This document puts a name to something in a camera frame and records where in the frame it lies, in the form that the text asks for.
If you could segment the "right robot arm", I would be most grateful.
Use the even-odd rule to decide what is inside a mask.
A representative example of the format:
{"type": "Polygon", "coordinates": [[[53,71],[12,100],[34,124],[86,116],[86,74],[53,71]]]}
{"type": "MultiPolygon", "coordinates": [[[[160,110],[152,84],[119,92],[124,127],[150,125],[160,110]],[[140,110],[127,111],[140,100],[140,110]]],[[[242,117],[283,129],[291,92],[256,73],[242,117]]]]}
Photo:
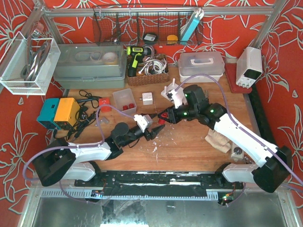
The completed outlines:
{"type": "Polygon", "coordinates": [[[227,137],[240,147],[253,164],[227,163],[219,172],[228,182],[255,183],[262,190],[273,193],[290,175],[292,152],[287,146],[278,147],[241,124],[223,105],[209,103],[198,85],[190,85],[180,93],[178,88],[166,92],[173,106],[166,109],[167,122],[198,120],[202,125],[227,137]]]}

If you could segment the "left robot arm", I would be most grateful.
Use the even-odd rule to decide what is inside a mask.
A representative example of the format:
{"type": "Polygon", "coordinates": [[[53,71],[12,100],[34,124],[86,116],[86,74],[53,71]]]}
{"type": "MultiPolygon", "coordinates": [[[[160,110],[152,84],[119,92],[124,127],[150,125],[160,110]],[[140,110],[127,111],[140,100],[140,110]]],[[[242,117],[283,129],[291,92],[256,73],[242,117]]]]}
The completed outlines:
{"type": "Polygon", "coordinates": [[[102,144],[92,146],[56,139],[48,146],[47,152],[32,160],[42,186],[51,186],[63,179],[88,182],[97,175],[97,165],[93,163],[95,160],[115,159],[123,153],[123,147],[130,146],[140,138],[153,140],[164,128],[164,125],[149,128],[153,115],[135,117],[136,126],[130,128],[125,122],[118,123],[102,144]]]}

